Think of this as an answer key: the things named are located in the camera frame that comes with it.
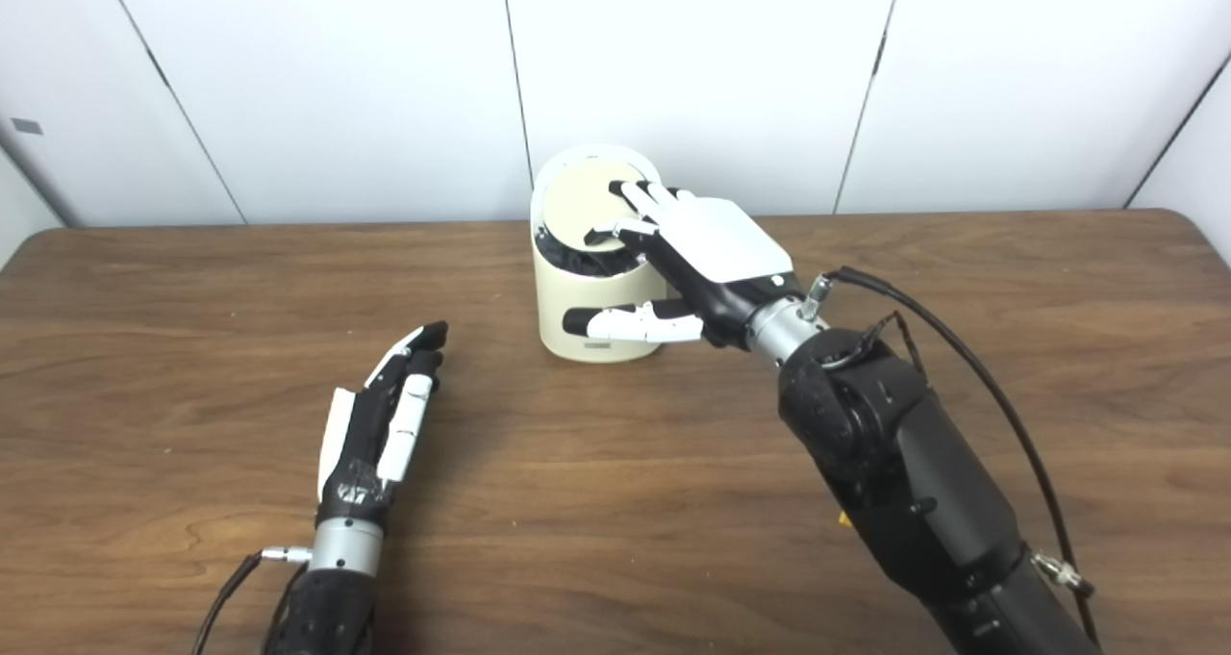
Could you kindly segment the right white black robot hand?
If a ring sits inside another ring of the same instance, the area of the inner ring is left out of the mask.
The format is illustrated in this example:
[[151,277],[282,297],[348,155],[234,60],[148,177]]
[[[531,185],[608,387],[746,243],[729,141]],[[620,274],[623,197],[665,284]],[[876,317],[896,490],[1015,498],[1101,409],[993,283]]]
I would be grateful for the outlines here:
[[635,215],[597,224],[587,244],[616,239],[677,291],[676,299],[570,308],[569,335],[591,340],[673,344],[707,340],[751,351],[755,318],[805,297],[792,257],[731,199],[649,181],[611,182]]

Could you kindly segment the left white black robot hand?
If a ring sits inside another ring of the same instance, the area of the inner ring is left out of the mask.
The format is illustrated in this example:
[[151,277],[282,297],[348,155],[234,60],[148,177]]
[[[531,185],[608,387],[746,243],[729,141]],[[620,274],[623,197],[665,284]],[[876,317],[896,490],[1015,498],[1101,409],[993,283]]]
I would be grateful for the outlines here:
[[369,522],[387,529],[427,404],[439,388],[448,323],[426,323],[388,348],[364,387],[334,392],[319,458],[315,524]]

